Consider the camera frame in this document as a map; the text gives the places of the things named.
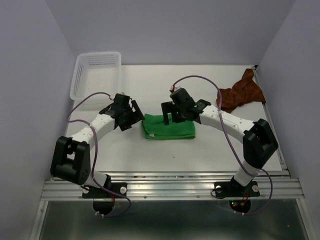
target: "purple cable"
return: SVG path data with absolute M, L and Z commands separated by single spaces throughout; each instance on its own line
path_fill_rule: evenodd
M 92 177 L 93 181 L 95 182 L 95 184 L 97 184 L 97 185 L 99 186 L 99 188 L 101 188 L 103 191 L 105 191 L 105 192 L 107 192 L 107 193 L 109 193 L 109 194 L 115 195 L 115 196 L 117 196 L 117 197 L 119 197 L 119 198 L 126 199 L 126 200 L 128 200 L 128 202 L 129 202 L 129 206 L 128 206 L 124 211 L 119 212 L 119 213 L 117 213 L 117 214 L 113 214 L 113 215 L 102 215 L 102 214 L 99 213 L 99 215 L 100 215 L 101 217 L 103 217 L 103 218 L 111 218 L 111 217 L 120 216 L 120 215 L 124 214 L 126 211 L 128 211 L 129 208 L 130 208 L 131 205 L 132 205 L 132 202 L 131 202 L 131 200 L 130 200 L 127 196 L 123 196 L 123 195 L 118 194 L 118 193 L 116 193 L 116 192 L 110 191 L 109 189 L 106 189 L 104 186 L 102 186 L 101 184 L 99 184 L 99 183 L 97 182 L 97 180 L 95 179 L 94 172 L 95 172 L 95 167 L 96 167 L 97 158 L 98 158 L 98 137 L 97 137 L 97 132 L 96 132 L 95 128 L 94 128 L 93 126 L 91 126 L 88 121 L 85 121 L 85 120 L 82 120 L 82 119 L 69 120 L 71 114 L 72 114 L 81 104 L 83 104 L 87 99 L 89 99 L 89 98 L 91 98 L 92 96 L 97 95 L 97 94 L 107 95 L 107 96 L 109 96 L 109 99 L 112 100 L 110 94 L 108 94 L 108 93 L 106 93 L 106 92 L 100 91 L 100 92 L 92 93 L 92 94 L 90 94 L 89 96 L 87 96 L 85 99 L 83 99 L 81 102 L 79 102 L 79 103 L 70 111 L 70 113 L 68 114 L 68 116 L 66 117 L 65 120 L 67 121 L 67 123 L 75 123 L 75 122 L 84 123 L 84 124 L 88 125 L 88 126 L 91 128 L 91 130 L 92 130 L 95 148 L 94 148 L 94 158 L 93 158 L 93 165 L 92 165 L 92 170 L 91 170 L 91 177 Z
M 230 141 L 230 138 L 229 138 L 229 135 L 228 135 L 228 132 L 227 132 L 225 123 L 224 123 L 224 119 L 222 118 L 222 114 L 221 114 L 222 94 L 221 94 L 221 91 L 220 91 L 219 87 L 218 87 L 213 81 L 211 81 L 210 79 L 208 79 L 208 78 L 206 78 L 206 77 L 204 77 L 204 76 L 199 76 L 199 75 L 189 75 L 189 76 L 185 76 L 185 77 L 183 77 L 183 78 L 180 78 L 180 79 L 177 80 L 172 86 L 175 87 L 177 83 L 179 83 L 180 81 L 182 81 L 182 80 L 184 80 L 184 79 L 188 79 L 188 78 L 200 78 L 200 79 L 203 79 L 203 80 L 208 81 L 209 83 L 211 83 L 211 84 L 213 84 L 213 85 L 215 86 L 215 88 L 217 89 L 218 94 L 219 94 L 219 99 L 220 99 L 220 101 L 219 101 L 219 106 L 218 106 L 219 118 L 220 118 L 220 122 L 221 122 L 221 126 L 222 126 L 222 131 L 223 131 L 223 133 L 224 133 L 224 136 L 225 136 L 225 138 L 226 138 L 226 141 L 228 142 L 228 144 L 229 144 L 229 146 L 230 146 L 230 148 L 231 148 L 231 150 L 232 150 L 232 152 L 233 152 L 233 155 L 235 156 L 235 159 L 236 159 L 236 161 L 239 163 L 239 165 L 240 165 L 240 167 L 242 168 L 242 170 L 243 170 L 246 174 L 248 174 L 249 176 L 251 176 L 251 177 L 256 177 L 256 175 L 253 175 L 253 174 L 251 174 L 251 173 L 249 173 L 249 172 L 247 171 L 247 169 L 245 168 L 245 166 L 242 164 L 242 162 L 241 162 L 238 154 L 236 153 L 236 150 L 235 150 L 234 146 L 232 145 L 232 143 L 231 143 L 231 141 Z M 263 209 L 265 209 L 265 208 L 269 205 L 270 200 L 271 200 L 271 198 L 272 198 L 272 194 L 273 194 L 274 188 L 273 188 L 273 183 L 272 183 L 271 176 L 269 175 L 269 173 L 268 173 L 266 170 L 264 170 L 264 169 L 261 169 L 261 170 L 262 170 L 263 172 L 265 172 L 265 174 L 267 175 L 267 177 L 268 177 L 269 180 L 270 180 L 270 195 L 269 195 L 269 198 L 268 198 L 266 204 L 265 204 L 262 208 L 260 208 L 259 210 L 250 212 L 250 213 L 244 213 L 244 215 L 253 215 L 253 214 L 257 214 L 257 213 L 261 212 Z

